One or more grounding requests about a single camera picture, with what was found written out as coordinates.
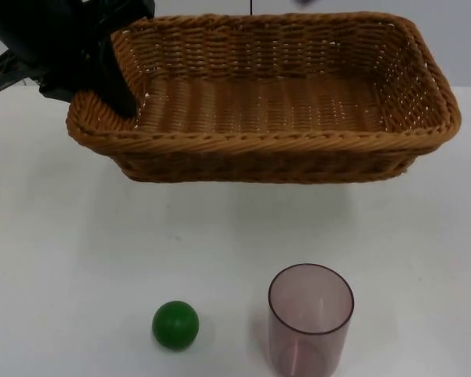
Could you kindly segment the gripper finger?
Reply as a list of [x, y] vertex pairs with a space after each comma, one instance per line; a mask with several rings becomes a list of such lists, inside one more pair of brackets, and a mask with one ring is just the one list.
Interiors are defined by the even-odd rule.
[[97, 92], [120, 116], [133, 118], [137, 114], [137, 102], [122, 75], [111, 38], [101, 39], [98, 48]]

